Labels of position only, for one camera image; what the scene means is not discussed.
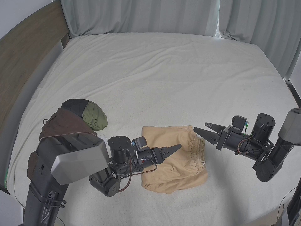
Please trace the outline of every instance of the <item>folded clothing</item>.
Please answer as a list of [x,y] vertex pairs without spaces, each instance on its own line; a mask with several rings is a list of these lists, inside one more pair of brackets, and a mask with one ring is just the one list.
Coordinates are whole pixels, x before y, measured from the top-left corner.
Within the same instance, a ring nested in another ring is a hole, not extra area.
[[[205,140],[197,137],[192,126],[144,126],[142,136],[147,146],[164,147],[181,143],[182,147],[158,165],[154,172],[142,174],[142,186],[157,193],[171,194],[206,182]],[[145,169],[152,170],[154,165]]]

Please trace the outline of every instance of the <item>headboard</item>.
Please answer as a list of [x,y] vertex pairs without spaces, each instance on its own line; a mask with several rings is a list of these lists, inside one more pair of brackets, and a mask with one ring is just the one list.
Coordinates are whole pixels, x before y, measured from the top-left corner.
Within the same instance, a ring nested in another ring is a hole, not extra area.
[[22,114],[47,71],[43,59],[69,37],[60,0],[36,11],[0,40],[0,186],[10,162]]

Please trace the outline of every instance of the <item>gray curtain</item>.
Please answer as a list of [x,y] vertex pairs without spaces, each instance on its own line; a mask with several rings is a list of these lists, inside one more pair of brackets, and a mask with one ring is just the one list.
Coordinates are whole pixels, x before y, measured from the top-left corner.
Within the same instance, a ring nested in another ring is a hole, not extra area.
[[300,53],[301,0],[221,0],[222,38],[258,45],[282,77]]
[[219,0],[61,0],[71,37],[108,32],[214,36]]

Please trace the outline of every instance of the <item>fitted sheet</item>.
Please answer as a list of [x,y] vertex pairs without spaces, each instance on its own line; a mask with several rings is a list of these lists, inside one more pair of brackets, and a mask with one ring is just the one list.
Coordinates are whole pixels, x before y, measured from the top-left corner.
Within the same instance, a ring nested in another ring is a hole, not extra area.
[[[26,108],[8,171],[8,191],[25,205],[27,161],[36,150],[43,119],[69,98],[97,103],[108,118],[99,135],[141,136],[143,126],[231,124],[246,117],[250,133],[259,113],[275,118],[276,142],[287,112],[297,104],[258,46],[208,36],[113,33],[71,39]],[[66,225],[241,225],[279,206],[297,186],[301,150],[295,147],[269,182],[254,161],[206,142],[205,184],[158,194],[132,178],[128,189],[105,197],[88,178],[69,185]],[[127,180],[121,182],[123,187]]]

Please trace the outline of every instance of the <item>wooden headboard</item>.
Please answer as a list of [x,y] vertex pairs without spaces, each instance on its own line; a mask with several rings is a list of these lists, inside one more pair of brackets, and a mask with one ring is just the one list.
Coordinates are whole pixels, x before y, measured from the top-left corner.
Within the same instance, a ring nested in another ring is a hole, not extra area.
[[24,19],[0,40],[0,185],[4,185],[13,147],[7,138],[3,139],[11,124],[12,108],[44,57],[60,40],[66,46],[68,32],[61,2],[56,0]]

